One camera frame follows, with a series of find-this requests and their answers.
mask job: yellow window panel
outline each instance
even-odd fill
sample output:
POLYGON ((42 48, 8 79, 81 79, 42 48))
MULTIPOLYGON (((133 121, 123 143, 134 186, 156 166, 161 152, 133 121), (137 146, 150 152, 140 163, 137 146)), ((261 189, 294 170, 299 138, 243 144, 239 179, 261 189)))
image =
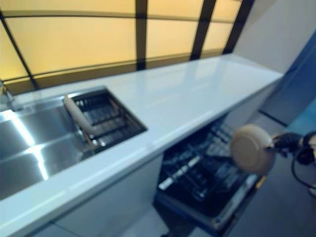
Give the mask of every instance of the yellow window panel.
POLYGON ((226 46, 233 24, 211 22, 205 37, 202 50, 222 49, 226 46))
POLYGON ((0 24, 0 79, 6 80, 27 76, 4 26, 0 24))
POLYGON ((191 53, 197 22, 152 20, 147 22, 148 58, 191 53))
POLYGON ((1 0, 4 11, 96 11, 134 13, 135 0, 1 0))
POLYGON ((8 18, 32 73, 136 59, 135 19, 8 18))
POLYGON ((213 10, 212 20, 234 22, 240 5, 241 2, 236 0, 217 0, 213 10))
POLYGON ((148 16, 199 19, 203 0, 148 0, 148 16))

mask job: white countertop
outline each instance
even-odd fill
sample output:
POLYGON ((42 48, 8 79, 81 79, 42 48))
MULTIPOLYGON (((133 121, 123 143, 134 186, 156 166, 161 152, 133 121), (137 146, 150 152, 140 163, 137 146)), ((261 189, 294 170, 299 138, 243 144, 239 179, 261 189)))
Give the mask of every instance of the white countertop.
POLYGON ((2 200, 0 236, 38 228, 281 77, 230 54, 17 96, 26 103, 105 85, 148 131, 2 200))

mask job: cabinet door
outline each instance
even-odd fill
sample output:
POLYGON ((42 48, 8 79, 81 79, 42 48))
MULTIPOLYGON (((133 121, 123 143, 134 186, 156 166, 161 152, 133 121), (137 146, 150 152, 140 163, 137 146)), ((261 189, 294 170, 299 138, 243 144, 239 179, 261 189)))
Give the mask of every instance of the cabinet door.
POLYGON ((259 107, 265 102, 265 100, 275 89, 277 83, 278 81, 274 82, 252 98, 233 109, 225 118, 225 123, 228 126, 236 129, 249 122, 251 116, 259 109, 259 107))
POLYGON ((46 226, 34 231, 25 237, 78 237, 69 231, 66 231, 54 224, 47 224, 46 226))
POLYGON ((56 221, 81 237, 111 237, 150 207, 162 162, 159 156, 56 221))

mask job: open dishwasher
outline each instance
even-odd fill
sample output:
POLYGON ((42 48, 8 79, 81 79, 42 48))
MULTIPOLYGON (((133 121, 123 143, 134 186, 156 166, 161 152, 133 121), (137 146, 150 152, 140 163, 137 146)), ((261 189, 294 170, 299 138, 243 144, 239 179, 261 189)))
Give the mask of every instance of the open dishwasher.
POLYGON ((156 200, 214 236, 226 233, 258 177, 230 157, 234 132, 222 117, 164 153, 156 200))

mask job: cabinet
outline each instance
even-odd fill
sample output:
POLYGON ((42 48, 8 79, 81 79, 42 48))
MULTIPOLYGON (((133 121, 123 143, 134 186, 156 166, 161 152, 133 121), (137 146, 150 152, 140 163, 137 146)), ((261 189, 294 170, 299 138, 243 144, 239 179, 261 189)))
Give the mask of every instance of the cabinet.
POLYGON ((81 237, 111 237, 151 206, 162 156, 116 181, 55 223, 81 237))

